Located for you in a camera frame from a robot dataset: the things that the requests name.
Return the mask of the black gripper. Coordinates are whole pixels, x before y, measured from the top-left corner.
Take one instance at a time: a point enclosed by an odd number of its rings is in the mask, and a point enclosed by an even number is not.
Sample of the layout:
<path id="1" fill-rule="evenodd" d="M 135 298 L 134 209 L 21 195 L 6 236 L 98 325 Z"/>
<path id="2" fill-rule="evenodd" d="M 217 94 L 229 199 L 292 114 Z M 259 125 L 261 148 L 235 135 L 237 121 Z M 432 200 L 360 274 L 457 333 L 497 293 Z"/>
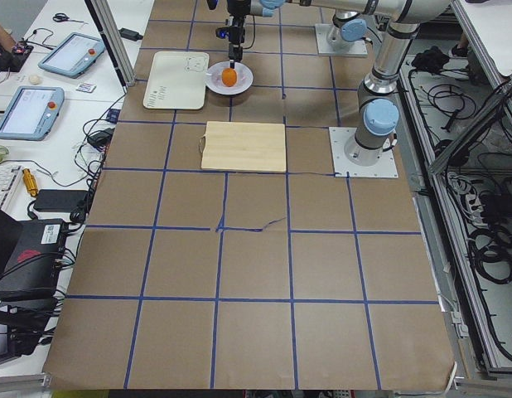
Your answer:
<path id="1" fill-rule="evenodd" d="M 229 16 L 227 31 L 229 38 L 229 67 L 235 68 L 235 62 L 243 59 L 243 47 L 245 35 L 245 17 Z"/>

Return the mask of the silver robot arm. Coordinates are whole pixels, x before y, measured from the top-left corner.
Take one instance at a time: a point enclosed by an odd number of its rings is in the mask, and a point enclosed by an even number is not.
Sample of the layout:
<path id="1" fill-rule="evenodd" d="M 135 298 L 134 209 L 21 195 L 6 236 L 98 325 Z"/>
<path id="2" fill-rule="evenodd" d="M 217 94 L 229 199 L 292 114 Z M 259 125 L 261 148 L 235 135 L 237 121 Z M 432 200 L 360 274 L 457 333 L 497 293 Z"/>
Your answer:
<path id="1" fill-rule="evenodd" d="M 231 66 L 242 61 L 247 17 L 273 17 L 285 4 L 284 1 L 228 1 L 228 17 L 222 27 L 215 29 L 215 36 L 228 42 L 228 60 Z M 314 35 L 317 53 L 321 56 L 366 57 L 367 45 L 373 40 L 381 42 L 379 33 L 369 26 L 364 15 L 333 7 L 331 20 L 316 23 Z"/>
<path id="2" fill-rule="evenodd" d="M 389 18 L 371 72 L 358 89 L 360 125 L 345 144 L 345 155 L 362 166 L 377 163 L 383 145 L 395 130 L 399 112 L 391 101 L 396 89 L 403 58 L 420 25 L 442 14 L 448 1 L 298 1 L 302 7 L 325 7 L 335 10 L 382 15 Z"/>

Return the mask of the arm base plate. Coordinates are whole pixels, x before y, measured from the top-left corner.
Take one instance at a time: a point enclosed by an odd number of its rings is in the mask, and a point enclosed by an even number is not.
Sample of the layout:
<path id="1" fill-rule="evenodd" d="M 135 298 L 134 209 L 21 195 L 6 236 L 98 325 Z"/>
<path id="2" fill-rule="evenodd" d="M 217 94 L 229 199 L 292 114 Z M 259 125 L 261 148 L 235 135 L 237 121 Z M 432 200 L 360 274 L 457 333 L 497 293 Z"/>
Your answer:
<path id="1" fill-rule="evenodd" d="M 365 58 L 368 55 L 367 47 L 363 39 L 366 29 L 359 34 L 353 34 L 352 40 L 343 38 L 341 29 L 332 24 L 315 25 L 317 51 L 320 56 L 345 56 Z"/>
<path id="2" fill-rule="evenodd" d="M 331 156 L 336 177 L 398 178 L 394 153 L 387 137 L 381 148 L 362 148 L 356 128 L 330 127 Z"/>

